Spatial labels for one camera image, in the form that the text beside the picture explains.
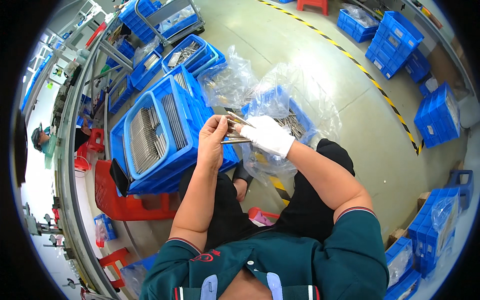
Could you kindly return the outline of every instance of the metal cart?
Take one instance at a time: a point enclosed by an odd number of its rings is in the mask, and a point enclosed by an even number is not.
[[[205,21],[203,20],[200,12],[196,9],[192,0],[174,0],[168,4],[165,4],[164,6],[159,8],[156,12],[154,12],[153,14],[151,14],[146,18],[138,10],[139,1],[140,0],[136,0],[135,12],[145,22],[145,24],[147,24],[148,27],[151,30],[153,30],[153,32],[160,38],[160,43],[162,43],[163,46],[175,43],[176,41],[179,41],[183,37],[191,34],[195,30],[198,30],[198,29],[202,31],[204,30]],[[157,24],[160,24],[164,20],[168,19],[169,17],[178,13],[182,9],[188,7],[189,5],[192,6],[193,11],[197,15],[197,21],[195,23],[181,29],[180,31],[176,32],[174,35],[170,36],[169,38],[164,38],[163,35],[154,28],[154,26],[156,26]]]

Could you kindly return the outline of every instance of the hat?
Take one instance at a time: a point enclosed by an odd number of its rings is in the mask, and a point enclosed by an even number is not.
[[[40,123],[39,127],[38,128],[35,128],[33,130],[33,133],[32,133],[32,143],[33,143],[33,147],[42,152],[42,147],[40,146],[40,144],[38,143],[40,141],[40,133],[43,131],[42,129],[42,123]]]

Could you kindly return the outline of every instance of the sleeve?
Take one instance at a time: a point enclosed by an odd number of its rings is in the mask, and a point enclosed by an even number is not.
[[[323,259],[323,269],[316,265],[316,273],[324,274],[319,277],[324,277],[324,283],[329,282],[331,288],[327,290],[335,295],[325,298],[384,298],[389,274],[380,224],[371,210],[355,207],[340,214],[324,242]]]
[[[174,299],[172,297],[174,288],[181,286],[188,277],[188,260],[199,254],[200,250],[187,240],[180,238],[167,240],[145,277],[140,299]]]

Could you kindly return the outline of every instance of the gloved hand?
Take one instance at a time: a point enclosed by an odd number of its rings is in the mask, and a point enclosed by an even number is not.
[[[294,136],[288,134],[269,116],[250,117],[247,122],[253,127],[235,125],[235,130],[241,136],[250,139],[254,146],[268,153],[278,155],[281,158],[287,157],[288,151],[295,141]]]

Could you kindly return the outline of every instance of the floor marking tape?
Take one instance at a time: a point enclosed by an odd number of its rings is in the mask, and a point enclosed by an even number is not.
[[[285,203],[285,205],[288,205],[291,199],[280,179],[274,176],[270,176],[270,181],[273,183],[273,186],[275,186],[275,190],[277,191],[277,193],[280,195],[280,197],[282,197],[283,203]]]
[[[312,29],[313,31],[315,31],[316,33],[320,34],[321,36],[323,36],[327,41],[329,41],[332,45],[334,45],[338,50],[340,50],[343,54],[345,54],[345,56],[347,56],[348,58],[350,58],[350,60],[355,63],[355,65],[357,65],[357,67],[373,82],[373,84],[377,87],[377,89],[380,91],[380,93],[382,93],[382,95],[384,96],[385,100],[388,102],[388,104],[390,105],[390,107],[392,108],[392,110],[394,111],[394,113],[396,114],[396,116],[398,117],[398,120],[400,121],[400,123],[402,123],[403,125],[403,128],[405,129],[405,131],[407,132],[407,135],[408,135],[408,138],[410,139],[410,141],[412,142],[412,145],[413,145],[413,148],[415,149],[415,152],[417,153],[417,155],[420,154],[423,146],[425,145],[425,142],[424,140],[421,141],[420,143],[420,146],[417,146],[415,144],[415,140],[413,139],[413,136],[412,134],[410,133],[410,130],[408,129],[407,125],[405,124],[405,121],[403,120],[402,116],[400,115],[400,113],[398,112],[398,110],[396,109],[395,105],[393,104],[393,102],[390,100],[390,98],[387,96],[387,94],[385,93],[385,91],[380,87],[380,85],[373,79],[372,76],[370,76],[370,74],[368,74],[367,70],[365,70],[364,67],[362,67],[362,65],[359,64],[358,61],[356,61],[351,55],[350,53],[346,52],[339,44],[337,44],[334,40],[332,40],[331,38],[329,38],[326,34],[324,34],[323,32],[321,32],[320,30],[318,30],[317,28],[315,28],[313,25],[311,25],[310,23],[308,22],[305,22],[304,20],[302,20],[301,18],[273,5],[273,4],[270,4],[268,2],[265,2],[263,0],[257,0],[258,2],[260,3],[263,3],[265,5],[268,5],[272,8],[275,8],[276,10],[278,11],[281,11],[283,12],[284,14],[294,18],[295,20],[297,21],[300,21],[301,23],[307,25],[310,29]]]

